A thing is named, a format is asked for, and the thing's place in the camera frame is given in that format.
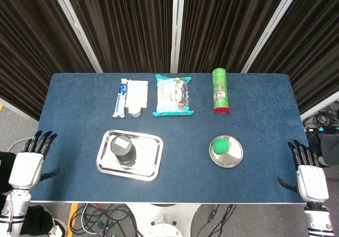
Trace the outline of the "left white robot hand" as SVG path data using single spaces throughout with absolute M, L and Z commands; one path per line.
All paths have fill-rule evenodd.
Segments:
M 39 182 L 50 179 L 60 172 L 60 167 L 51 172 L 42 173 L 42 165 L 50 146 L 57 137 L 56 133 L 38 131 L 28 138 L 21 152 L 16 155 L 8 183 L 14 189 L 30 190 Z

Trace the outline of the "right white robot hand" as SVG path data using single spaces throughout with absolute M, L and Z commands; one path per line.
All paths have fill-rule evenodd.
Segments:
M 291 185 L 278 177 L 278 183 L 292 192 L 298 193 L 304 202 L 323 203 L 329 199 L 328 187 L 318 156 L 310 147 L 294 140 L 288 142 L 295 166 L 297 184 Z

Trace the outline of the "green ball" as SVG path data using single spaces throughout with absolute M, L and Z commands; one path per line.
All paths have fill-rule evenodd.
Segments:
M 225 154 L 229 150 L 229 142 L 224 138 L 216 139 L 213 143 L 213 150 L 218 155 Z

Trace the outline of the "black cylindrical jar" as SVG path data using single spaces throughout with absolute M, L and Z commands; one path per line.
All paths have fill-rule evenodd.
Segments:
M 116 136 L 111 142 L 111 151 L 119 161 L 128 162 L 136 158 L 136 149 L 131 139 L 125 135 Z

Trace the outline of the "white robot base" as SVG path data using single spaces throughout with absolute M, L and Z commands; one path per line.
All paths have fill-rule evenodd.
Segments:
M 191 224 L 200 203 L 128 203 L 144 237 L 191 237 Z

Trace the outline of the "black power strip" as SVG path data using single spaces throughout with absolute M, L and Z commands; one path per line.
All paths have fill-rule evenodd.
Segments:
M 304 127 L 304 131 L 312 134 L 339 134 L 339 126 Z

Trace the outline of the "white black shoe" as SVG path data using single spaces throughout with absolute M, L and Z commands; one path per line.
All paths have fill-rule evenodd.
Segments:
M 48 232 L 48 237 L 67 237 L 68 228 L 64 221 L 58 218 L 52 218 L 52 228 Z

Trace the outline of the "round steel plate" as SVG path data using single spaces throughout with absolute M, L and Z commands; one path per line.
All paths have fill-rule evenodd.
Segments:
M 213 143 L 216 139 L 224 138 L 229 142 L 229 150 L 227 153 L 218 155 L 213 150 Z M 210 158 L 212 161 L 223 168 L 233 168 L 240 164 L 243 159 L 243 148 L 240 142 L 232 136 L 220 135 L 215 137 L 209 146 Z

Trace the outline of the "blue white toothpaste tube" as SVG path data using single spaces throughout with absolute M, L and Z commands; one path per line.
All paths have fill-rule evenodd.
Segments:
M 119 86 L 116 105 L 115 105 L 114 112 L 112 115 L 112 117 L 114 118 L 125 117 L 125 104 L 126 104 L 127 89 L 128 89 L 128 80 L 125 78 L 122 78 L 120 86 Z

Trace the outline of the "dark brown curtain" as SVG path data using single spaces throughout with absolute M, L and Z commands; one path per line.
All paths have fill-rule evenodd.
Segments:
M 168 73 L 173 0 L 70 0 L 103 72 Z
M 301 114 L 339 91 L 339 0 L 293 0 L 249 71 L 287 74 Z
M 179 72 L 241 72 L 281 0 L 184 0 Z
M 0 0 L 0 98 L 39 120 L 53 74 L 94 71 L 57 0 Z

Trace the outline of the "rectangular steel tray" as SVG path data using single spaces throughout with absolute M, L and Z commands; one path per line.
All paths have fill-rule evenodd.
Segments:
M 129 137 L 136 149 L 133 161 L 119 161 L 111 151 L 112 140 L 119 135 Z M 104 136 L 97 155 L 96 167 L 99 172 L 138 179 L 154 180 L 159 171 L 163 151 L 163 140 L 155 135 L 122 130 L 109 130 Z

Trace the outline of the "blue felt table cover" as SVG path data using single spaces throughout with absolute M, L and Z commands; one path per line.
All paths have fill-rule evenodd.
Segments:
M 112 117 L 121 79 L 148 81 L 147 107 Z M 60 173 L 32 191 L 35 202 L 300 203 L 277 178 L 297 182 L 288 142 L 307 143 L 290 78 L 284 74 L 228 74 L 230 112 L 213 111 L 212 76 L 192 74 L 190 116 L 154 117 L 154 74 L 54 74 L 39 129 L 57 134 L 43 171 Z M 135 180 L 99 172 L 96 157 L 108 130 L 156 135 L 164 147 L 157 177 Z M 211 141 L 237 139 L 243 159 L 223 168 L 210 158 Z

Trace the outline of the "green chips can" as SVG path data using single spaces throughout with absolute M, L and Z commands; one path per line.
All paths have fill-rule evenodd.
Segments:
M 213 111 L 217 114 L 229 112 L 227 72 L 224 68 L 212 71 Z

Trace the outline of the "white flat package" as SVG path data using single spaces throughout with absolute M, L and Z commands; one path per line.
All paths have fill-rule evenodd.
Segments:
M 148 81 L 128 80 L 127 97 L 125 107 L 135 106 L 140 108 L 147 107 L 148 99 Z

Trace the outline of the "teal snack bag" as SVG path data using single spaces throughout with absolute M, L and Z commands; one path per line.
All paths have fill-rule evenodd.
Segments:
M 157 107 L 154 117 L 192 115 L 189 107 L 189 82 L 191 77 L 170 78 L 161 74 L 157 80 Z

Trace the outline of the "white partition post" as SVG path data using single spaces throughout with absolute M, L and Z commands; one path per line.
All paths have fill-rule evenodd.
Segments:
M 277 5 L 275 11 L 273 12 L 268 24 L 266 25 L 264 31 L 262 32 L 260 38 L 258 39 L 255 47 L 253 48 L 251 54 L 249 55 L 247 61 L 245 62 L 243 68 L 241 69 L 241 73 L 247 73 L 255 61 L 256 57 L 259 55 L 271 34 L 285 15 L 286 11 L 290 7 L 294 0 L 280 0 Z
M 172 8 L 172 47 L 170 73 L 178 73 L 182 35 L 184 0 L 173 0 Z
M 81 47 L 83 48 L 87 58 L 89 59 L 93 69 L 97 73 L 103 73 L 99 61 L 93 51 L 93 48 L 85 34 L 85 31 L 81 25 L 81 22 L 70 2 L 70 0 L 57 0 L 61 10 L 63 11 L 67 21 L 73 29 Z

